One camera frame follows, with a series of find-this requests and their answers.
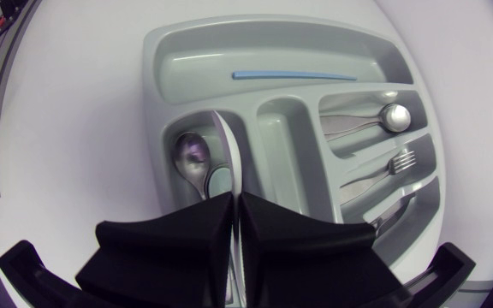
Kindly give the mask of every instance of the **spoon handle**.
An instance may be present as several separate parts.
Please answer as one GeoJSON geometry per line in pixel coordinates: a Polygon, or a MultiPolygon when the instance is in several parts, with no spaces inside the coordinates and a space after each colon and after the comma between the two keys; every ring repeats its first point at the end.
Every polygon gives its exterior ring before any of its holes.
{"type": "Polygon", "coordinates": [[[359,128],[374,126],[381,121],[379,116],[323,115],[320,118],[325,135],[354,133],[359,131],[359,128]]]}

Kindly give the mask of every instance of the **spoon bowl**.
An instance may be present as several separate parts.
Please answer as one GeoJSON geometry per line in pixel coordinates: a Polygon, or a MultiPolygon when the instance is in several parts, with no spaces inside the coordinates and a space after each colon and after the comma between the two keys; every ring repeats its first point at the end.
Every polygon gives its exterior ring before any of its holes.
{"type": "Polygon", "coordinates": [[[408,109],[399,104],[388,104],[380,112],[380,121],[390,132],[405,131],[410,126],[411,120],[408,109]]]}
{"type": "Polygon", "coordinates": [[[211,152],[198,133],[186,132],[178,136],[173,160],[180,175],[190,182],[205,200],[205,182],[211,166],[211,152]]]}

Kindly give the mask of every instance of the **tray compartment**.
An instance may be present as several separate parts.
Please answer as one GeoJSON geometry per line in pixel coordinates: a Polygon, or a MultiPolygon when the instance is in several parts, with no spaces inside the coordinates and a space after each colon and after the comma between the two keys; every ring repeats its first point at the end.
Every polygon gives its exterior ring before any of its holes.
{"type": "MultiPolygon", "coordinates": [[[[408,109],[412,122],[402,133],[410,133],[427,127],[427,117],[421,99],[416,91],[374,91],[329,95],[321,99],[321,116],[375,116],[386,104],[399,104],[408,109]]],[[[347,158],[356,151],[372,146],[401,133],[389,133],[381,125],[368,127],[356,133],[329,141],[332,152],[340,158],[347,158]]]]}
{"type": "Polygon", "coordinates": [[[401,53],[389,41],[343,27],[297,21],[236,21],[165,33],[153,72],[164,101],[204,98],[344,80],[232,80],[237,70],[345,74],[356,82],[412,84],[401,53]]]}
{"type": "Polygon", "coordinates": [[[416,164],[398,175],[389,175],[378,182],[363,195],[341,205],[342,216],[345,222],[359,222],[368,210],[382,202],[391,193],[401,187],[420,183],[431,177],[437,168],[435,149],[429,134],[405,144],[393,151],[384,153],[376,159],[361,165],[358,169],[343,176],[345,185],[350,181],[373,176],[387,168],[387,162],[403,149],[414,151],[416,164]]]}
{"type": "Polygon", "coordinates": [[[258,128],[271,177],[274,198],[281,206],[325,221],[332,207],[324,165],[312,122],[303,102],[278,98],[258,109],[258,128]]]}

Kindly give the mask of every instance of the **silver utensil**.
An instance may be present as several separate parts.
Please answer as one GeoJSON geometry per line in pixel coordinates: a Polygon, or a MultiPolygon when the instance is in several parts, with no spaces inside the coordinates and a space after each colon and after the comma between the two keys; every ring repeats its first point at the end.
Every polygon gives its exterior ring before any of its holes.
{"type": "Polygon", "coordinates": [[[373,127],[379,123],[390,132],[399,133],[406,130],[411,122],[410,112],[406,107],[399,104],[385,105],[376,116],[323,115],[320,118],[324,137],[328,141],[373,127]]]}
{"type": "Polygon", "coordinates": [[[181,134],[175,142],[173,159],[180,175],[205,200],[205,181],[211,166],[211,152],[203,137],[192,132],[181,134]]]}
{"type": "Polygon", "coordinates": [[[363,193],[366,193],[371,187],[379,181],[385,179],[388,175],[396,175],[416,164],[416,157],[413,151],[401,152],[391,158],[388,167],[382,173],[372,176],[368,179],[349,182],[340,187],[340,201],[342,204],[349,202],[363,193]]]}
{"type": "Polygon", "coordinates": [[[370,224],[376,229],[376,238],[382,236],[387,230],[395,225],[407,211],[410,200],[414,194],[401,198],[389,207],[380,217],[374,219],[370,224]]]}

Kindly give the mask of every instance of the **fork handle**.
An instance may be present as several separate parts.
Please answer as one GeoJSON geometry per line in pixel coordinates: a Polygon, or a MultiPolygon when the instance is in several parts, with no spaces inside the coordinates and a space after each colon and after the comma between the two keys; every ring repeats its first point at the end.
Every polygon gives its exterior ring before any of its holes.
{"type": "Polygon", "coordinates": [[[379,173],[371,178],[349,182],[348,184],[340,187],[340,203],[345,204],[363,193],[366,193],[371,187],[376,185],[379,181],[385,179],[389,175],[389,169],[379,173]]]}

